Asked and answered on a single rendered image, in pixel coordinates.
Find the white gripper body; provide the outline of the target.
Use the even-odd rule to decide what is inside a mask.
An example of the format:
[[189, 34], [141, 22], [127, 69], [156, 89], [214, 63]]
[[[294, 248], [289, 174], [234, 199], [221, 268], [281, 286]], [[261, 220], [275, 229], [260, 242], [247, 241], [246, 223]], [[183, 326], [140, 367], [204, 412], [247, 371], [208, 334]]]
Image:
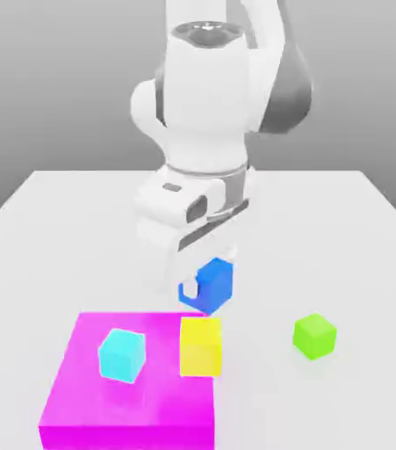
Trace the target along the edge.
[[225, 248], [236, 246], [240, 240], [248, 209], [245, 200], [231, 213], [192, 229], [177, 229], [148, 218], [138, 220], [140, 270], [147, 283], [160, 292], [172, 290], [220, 258]]

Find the small blue cube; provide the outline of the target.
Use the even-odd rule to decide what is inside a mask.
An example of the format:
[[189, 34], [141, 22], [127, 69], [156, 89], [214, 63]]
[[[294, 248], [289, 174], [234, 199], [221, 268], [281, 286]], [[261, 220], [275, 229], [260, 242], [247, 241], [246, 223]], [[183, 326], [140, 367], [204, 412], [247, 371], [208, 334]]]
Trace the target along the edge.
[[184, 293], [184, 284], [178, 286], [178, 299], [206, 315], [210, 316], [219, 309], [233, 293], [234, 266], [232, 263], [214, 258], [202, 266], [195, 277], [198, 293], [195, 298]]

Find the small yellow cube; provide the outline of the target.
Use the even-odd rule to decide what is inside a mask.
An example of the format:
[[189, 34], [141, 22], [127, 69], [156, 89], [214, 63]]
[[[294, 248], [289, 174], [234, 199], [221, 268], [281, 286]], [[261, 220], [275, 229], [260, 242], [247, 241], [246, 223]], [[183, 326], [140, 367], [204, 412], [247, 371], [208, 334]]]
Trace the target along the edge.
[[179, 347], [182, 376], [220, 376], [222, 331], [221, 320], [218, 317], [182, 317]]

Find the small cyan cube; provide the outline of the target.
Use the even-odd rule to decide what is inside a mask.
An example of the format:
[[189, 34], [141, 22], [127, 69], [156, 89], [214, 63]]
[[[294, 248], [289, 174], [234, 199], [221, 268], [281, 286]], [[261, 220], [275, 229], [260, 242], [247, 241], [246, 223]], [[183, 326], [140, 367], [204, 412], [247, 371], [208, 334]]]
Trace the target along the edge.
[[134, 384], [146, 361], [146, 338], [143, 333], [111, 329], [98, 348], [102, 377]]

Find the small green cube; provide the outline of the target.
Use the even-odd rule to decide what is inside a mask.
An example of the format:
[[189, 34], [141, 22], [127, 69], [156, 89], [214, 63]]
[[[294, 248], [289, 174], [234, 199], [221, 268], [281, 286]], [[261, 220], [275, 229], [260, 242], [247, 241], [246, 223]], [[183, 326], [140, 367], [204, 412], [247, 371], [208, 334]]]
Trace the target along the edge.
[[310, 360], [330, 354], [335, 348], [336, 327], [318, 313], [294, 324], [292, 343]]

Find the large magenta box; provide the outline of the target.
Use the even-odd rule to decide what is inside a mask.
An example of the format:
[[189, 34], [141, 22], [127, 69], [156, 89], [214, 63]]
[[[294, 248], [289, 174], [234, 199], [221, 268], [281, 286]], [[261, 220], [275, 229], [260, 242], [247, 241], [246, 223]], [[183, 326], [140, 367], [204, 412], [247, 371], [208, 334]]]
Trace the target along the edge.
[[[214, 450], [213, 383], [179, 373], [181, 312], [82, 312], [39, 422], [44, 450]], [[146, 337], [132, 384], [101, 376], [112, 329]]]

